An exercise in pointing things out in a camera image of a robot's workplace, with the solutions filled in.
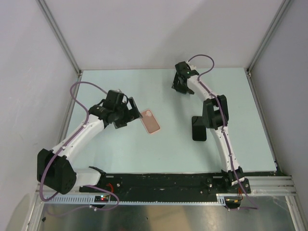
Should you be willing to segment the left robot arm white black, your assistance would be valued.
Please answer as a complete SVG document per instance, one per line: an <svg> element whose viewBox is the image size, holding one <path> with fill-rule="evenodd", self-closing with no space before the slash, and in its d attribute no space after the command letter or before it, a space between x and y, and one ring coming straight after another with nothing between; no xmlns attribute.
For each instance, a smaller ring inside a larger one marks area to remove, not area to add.
<svg viewBox="0 0 308 231"><path fill-rule="evenodd" d="M42 149L38 153L37 180L40 186L48 186L61 194L86 185L102 192L107 185L104 172L96 167L73 168L74 159L108 125L122 128L141 117L132 97L115 90L108 91L106 98L87 111L85 120L75 131L51 150Z"/></svg>

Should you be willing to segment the pink phone case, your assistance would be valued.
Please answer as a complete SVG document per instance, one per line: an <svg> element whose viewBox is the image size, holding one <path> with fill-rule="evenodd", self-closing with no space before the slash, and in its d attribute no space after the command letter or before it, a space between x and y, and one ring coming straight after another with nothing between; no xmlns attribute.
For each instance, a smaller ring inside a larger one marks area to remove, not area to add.
<svg viewBox="0 0 308 231"><path fill-rule="evenodd" d="M141 112L141 116L141 122L148 134L154 134L160 130L161 127L150 109Z"/></svg>

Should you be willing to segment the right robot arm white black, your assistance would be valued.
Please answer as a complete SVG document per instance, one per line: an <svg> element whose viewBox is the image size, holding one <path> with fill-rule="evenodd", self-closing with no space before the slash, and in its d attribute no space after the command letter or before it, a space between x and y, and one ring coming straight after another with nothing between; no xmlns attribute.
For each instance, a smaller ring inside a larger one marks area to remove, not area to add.
<svg viewBox="0 0 308 231"><path fill-rule="evenodd" d="M216 94L200 80L196 67L188 61L175 65L172 88L182 94L195 94L203 103L202 123L216 142L222 163L222 187L228 193L243 186L245 176L234 154L228 131L229 111L227 98Z"/></svg>

